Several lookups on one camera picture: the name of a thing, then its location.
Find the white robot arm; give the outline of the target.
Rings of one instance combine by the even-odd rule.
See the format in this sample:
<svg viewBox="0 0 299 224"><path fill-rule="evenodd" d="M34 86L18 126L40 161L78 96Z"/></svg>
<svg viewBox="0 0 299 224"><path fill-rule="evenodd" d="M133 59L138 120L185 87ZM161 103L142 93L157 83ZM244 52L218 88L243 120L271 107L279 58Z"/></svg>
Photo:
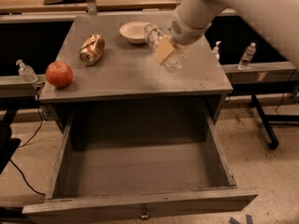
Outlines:
<svg viewBox="0 0 299 224"><path fill-rule="evenodd" d="M289 62L299 66L299 0L181 0L169 22L169 35L156 51L162 63L177 45L197 41L226 8L237 14Z"/></svg>

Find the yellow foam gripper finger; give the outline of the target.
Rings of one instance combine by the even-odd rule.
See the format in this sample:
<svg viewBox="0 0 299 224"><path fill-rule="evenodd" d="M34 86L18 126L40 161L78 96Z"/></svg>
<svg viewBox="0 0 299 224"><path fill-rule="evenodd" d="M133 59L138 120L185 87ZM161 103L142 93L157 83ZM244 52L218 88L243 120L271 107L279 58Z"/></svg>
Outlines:
<svg viewBox="0 0 299 224"><path fill-rule="evenodd" d="M163 37L155 51L155 60L158 64L162 64L167 57L175 51L173 43L168 37Z"/></svg>

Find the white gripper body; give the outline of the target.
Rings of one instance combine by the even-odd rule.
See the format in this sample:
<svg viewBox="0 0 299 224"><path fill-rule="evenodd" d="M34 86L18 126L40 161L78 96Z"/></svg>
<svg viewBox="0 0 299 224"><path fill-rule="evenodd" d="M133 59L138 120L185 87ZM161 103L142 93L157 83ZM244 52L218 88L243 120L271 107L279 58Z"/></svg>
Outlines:
<svg viewBox="0 0 299 224"><path fill-rule="evenodd" d="M210 27L210 23L203 28L193 28L187 24L178 12L174 12L169 25L169 34L172 40L179 45L191 45L200 39Z"/></svg>

